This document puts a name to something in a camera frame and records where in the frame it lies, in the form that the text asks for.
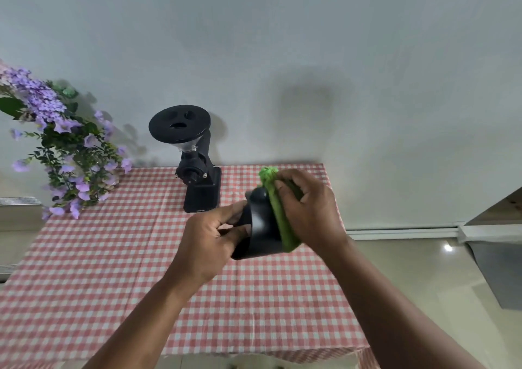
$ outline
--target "floor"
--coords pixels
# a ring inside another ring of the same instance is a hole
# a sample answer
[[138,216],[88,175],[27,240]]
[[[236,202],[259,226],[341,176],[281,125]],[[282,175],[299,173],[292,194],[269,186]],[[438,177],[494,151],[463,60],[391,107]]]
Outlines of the floor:
[[[35,235],[35,231],[0,232],[1,263],[18,261]],[[358,246],[410,300],[487,368],[520,367],[522,312],[499,307],[466,247],[452,240],[361,241]],[[157,367],[192,369],[234,365],[252,369],[356,367],[353,357],[299,366],[263,355],[166,357]],[[81,363],[68,362],[61,367],[78,368]]]

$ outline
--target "black plastic object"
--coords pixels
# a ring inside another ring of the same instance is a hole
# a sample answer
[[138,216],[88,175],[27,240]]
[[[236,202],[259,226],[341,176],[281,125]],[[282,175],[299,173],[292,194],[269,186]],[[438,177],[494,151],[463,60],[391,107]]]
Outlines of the black plastic object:
[[151,135],[182,150],[176,176],[187,185],[183,209],[201,212],[216,208],[221,169],[208,157],[210,114],[195,105],[177,105],[158,112],[149,122]]
[[255,188],[246,195],[246,200],[248,203],[235,226],[251,224],[251,236],[241,240],[232,254],[232,259],[284,252],[281,234],[266,189]]

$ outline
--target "gingham fabric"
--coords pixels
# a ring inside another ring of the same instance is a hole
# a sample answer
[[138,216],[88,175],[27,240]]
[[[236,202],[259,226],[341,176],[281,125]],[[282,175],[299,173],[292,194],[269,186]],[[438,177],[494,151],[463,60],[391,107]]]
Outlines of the gingham fabric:
[[[329,183],[322,164],[277,166]],[[261,167],[222,167],[220,205],[242,200]],[[136,168],[79,220],[46,223],[0,294],[0,367],[88,359],[101,347],[174,257],[190,216],[174,171]],[[312,362],[362,350],[368,343],[336,280],[301,246],[230,260],[181,311],[163,354],[285,353]]]

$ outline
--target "green cloth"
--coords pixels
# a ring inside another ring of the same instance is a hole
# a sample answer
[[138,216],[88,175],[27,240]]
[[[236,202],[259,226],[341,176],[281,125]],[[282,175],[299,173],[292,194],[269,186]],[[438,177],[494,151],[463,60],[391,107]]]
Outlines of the green cloth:
[[[259,171],[259,178],[261,179],[261,184],[268,192],[270,204],[274,211],[274,215],[276,216],[279,233],[281,234],[283,249],[285,252],[292,252],[294,249],[299,247],[301,241],[297,238],[290,226],[290,222],[288,222],[287,216],[284,214],[283,204],[281,203],[281,198],[279,197],[276,185],[274,184],[277,172],[277,167],[264,167]],[[303,197],[301,189],[292,181],[285,180],[284,182],[290,187],[290,189],[292,189],[297,200],[301,200]]]

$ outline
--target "gray rug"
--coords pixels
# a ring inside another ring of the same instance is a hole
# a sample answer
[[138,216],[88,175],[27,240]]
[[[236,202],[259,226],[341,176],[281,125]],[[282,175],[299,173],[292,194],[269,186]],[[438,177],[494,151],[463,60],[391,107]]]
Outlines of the gray rug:
[[522,311],[522,244],[468,242],[501,308]]

